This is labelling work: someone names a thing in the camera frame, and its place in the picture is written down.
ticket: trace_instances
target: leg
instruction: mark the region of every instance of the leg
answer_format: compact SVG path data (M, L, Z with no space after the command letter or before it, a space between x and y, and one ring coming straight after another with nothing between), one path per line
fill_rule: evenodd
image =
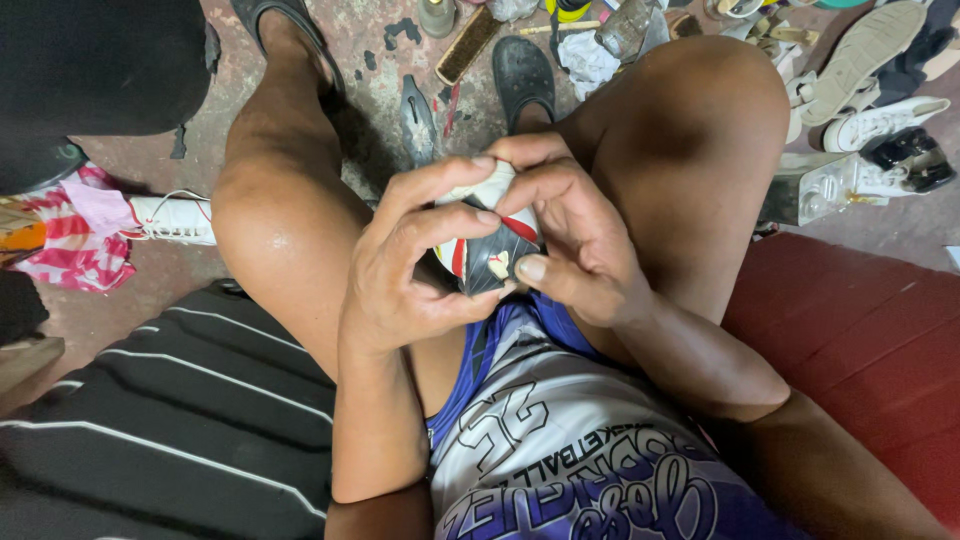
M298 27L260 18L269 61L237 115L213 194L213 227L233 276L337 378L337 321L353 246L372 213L340 180L340 143L318 90L327 78ZM424 413L456 380L463 331L411 346Z
M719 324L789 121L766 56L727 37L680 39L555 126L544 126L536 110L524 113L527 131L564 137L620 210L651 285ZM611 333L577 323L601 350L621 356L602 345Z

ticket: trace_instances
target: red cushion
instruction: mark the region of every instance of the red cushion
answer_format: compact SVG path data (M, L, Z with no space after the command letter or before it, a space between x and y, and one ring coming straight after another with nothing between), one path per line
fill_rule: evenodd
M960 276L781 233L748 250L723 327L960 532Z

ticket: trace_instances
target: white high-top sneaker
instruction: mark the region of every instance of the white high-top sneaker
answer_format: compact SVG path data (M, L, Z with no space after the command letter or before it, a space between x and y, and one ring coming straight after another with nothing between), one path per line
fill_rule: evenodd
M194 199L171 199L176 193L184 193ZM217 245L210 225L210 200L189 189L171 191L163 197L131 197L133 219L140 224L134 231L120 234L131 240L161 238L185 244Z
M949 99L918 96L834 120L824 131L824 149L828 152L856 152L874 137L919 126L949 106Z

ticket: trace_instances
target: concrete floor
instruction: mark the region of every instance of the concrete floor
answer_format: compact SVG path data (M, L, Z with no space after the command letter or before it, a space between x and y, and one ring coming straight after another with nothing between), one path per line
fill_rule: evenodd
M203 108L187 124L187 154L184 160L169 160L173 134L147 137L73 137L98 165L117 178L141 184L156 193L189 187L201 194L212 191L224 164L223 149L227 131L236 113L252 94L265 66L259 51L233 14L229 0L201 0L207 18L220 34L223 56L219 73L212 82ZM341 129L347 161L344 179L365 199L375 199L379 185L384 185L397 170L410 168L400 144L397 107L402 76L414 75L420 91L432 102L443 89L432 69L440 55L454 39L425 37L417 45L403 34L397 48L386 51L384 26L405 16L416 21L416 1L334 2L306 0L331 45L331 52L343 71L348 86L348 99L353 109L335 118ZM600 13L595 2L592 17ZM702 17L700 0L688 9L698 14L709 34L721 25ZM460 14L472 6L460 4ZM818 46L804 55L798 66L813 68L823 63L836 38L863 10L827 12L806 8L795 13L798 22L825 34ZM462 24L461 16L458 25ZM505 25L500 34L508 35L517 28L548 24L545 12L533 19ZM547 49L547 34L534 36L533 41ZM375 69L368 69L364 51L375 55ZM449 140L444 142L448 153L472 153L506 133L502 109L492 85L488 46L462 81L460 104L462 119L455 123ZM557 73L558 113L568 114L575 106L572 85L566 76ZM918 95L953 98L960 105L960 68L922 88ZM439 116L445 119L446 105L438 101ZM957 106L935 117L928 124L930 132L947 149L952 162L960 163L960 110ZM791 145L791 151L809 151L802 138ZM842 243L876 254L903 258L931 268L949 270L942 245L960 244L960 183L948 185L927 197L909 197L894 201L887 208L856 206L811 224L801 233ZM39 284L51 319L42 330L48 335L66 338L65 356L38 373L28 385L9 400L26 401L43 391L47 384L68 371L85 365L93 355L114 340L125 336L139 323L156 316L188 291L228 276L216 248L184 246L163 241L135 243L132 263L137 273L118 290L97 295L58 289Z

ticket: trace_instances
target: man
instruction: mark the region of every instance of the man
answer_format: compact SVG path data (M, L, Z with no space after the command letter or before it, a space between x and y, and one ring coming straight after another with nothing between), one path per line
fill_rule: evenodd
M395 175L372 214L339 178L318 99L339 74L305 7L233 4L268 65L213 225L236 279L337 382L331 538L946 537L717 326L788 123L758 49L667 43L556 124L552 96L505 103L521 135ZM494 159L518 171L495 212L430 208ZM529 204L548 255L516 273L534 292L469 298L417 269Z

